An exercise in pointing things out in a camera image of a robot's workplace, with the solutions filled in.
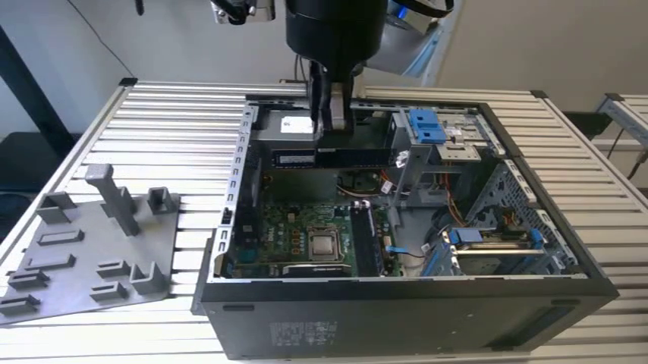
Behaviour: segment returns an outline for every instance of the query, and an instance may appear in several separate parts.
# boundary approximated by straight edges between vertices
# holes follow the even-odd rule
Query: black plastic post
[[[23,105],[54,152],[63,159],[74,146],[72,135],[31,75],[30,68],[20,58],[3,26],[0,26],[0,77]]]

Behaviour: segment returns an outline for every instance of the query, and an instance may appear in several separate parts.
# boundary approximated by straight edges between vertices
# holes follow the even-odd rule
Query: white label
[[[381,187],[382,193],[389,193],[392,191],[393,186],[394,184],[389,180],[386,180]]]
[[[456,127],[448,127],[448,128],[445,129],[445,133],[446,133],[448,135],[462,135],[462,131],[461,131],[461,129],[458,129],[458,128],[456,128]]]
[[[314,155],[282,155],[279,157],[279,163],[282,165],[291,165],[294,163],[314,163]]]
[[[274,347],[328,346],[336,343],[337,321],[271,322]]]
[[[282,119],[282,133],[313,134],[313,120],[309,116],[286,116]]]

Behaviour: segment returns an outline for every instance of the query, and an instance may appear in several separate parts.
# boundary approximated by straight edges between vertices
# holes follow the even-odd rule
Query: blue clip
[[[408,249],[401,248],[398,246],[385,246],[385,250],[389,253],[408,253]]]
[[[477,228],[457,227],[454,231],[457,231],[458,239],[464,244],[484,242],[483,233],[480,233]]]
[[[405,19],[405,15],[408,15],[408,8],[405,8],[404,6],[401,6],[401,9],[398,10],[397,18],[398,19]]]
[[[434,263],[437,262],[437,260],[438,260],[438,252],[434,252],[433,257],[429,260],[428,267],[425,267],[425,271],[424,271],[422,277],[428,277],[429,276],[429,274],[430,274],[430,272],[433,270],[433,267],[434,267]]]
[[[458,239],[458,234],[457,234],[457,229],[453,229],[449,234],[448,234],[448,238],[449,238],[449,243],[450,244],[460,244],[462,241]]]
[[[416,141],[424,144],[445,144],[445,131],[433,110],[413,109],[409,121],[416,131]]]
[[[540,249],[543,247],[544,239],[539,229],[533,228],[529,231],[531,241],[533,241],[533,248]]]

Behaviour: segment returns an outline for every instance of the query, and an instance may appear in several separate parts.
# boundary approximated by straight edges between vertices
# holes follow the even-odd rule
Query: black ram module
[[[378,277],[385,268],[382,267],[382,254],[369,202],[354,202],[349,215],[358,277]]]

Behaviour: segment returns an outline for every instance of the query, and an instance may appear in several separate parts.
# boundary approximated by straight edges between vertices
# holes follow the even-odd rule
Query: metal slat table
[[[0,359],[35,363],[227,360],[207,319],[190,313],[206,239],[219,216],[245,95],[301,96],[299,86],[139,82],[122,86],[43,193],[99,198],[87,165],[111,163],[132,194],[182,194],[173,298],[0,328]],[[621,297],[529,355],[314,359],[309,362],[648,362],[648,202],[548,99],[529,92],[372,87],[372,99],[487,102]],[[0,245],[0,296],[39,224],[28,209]]]
[[[608,93],[596,112],[603,112],[648,148],[648,96]]]

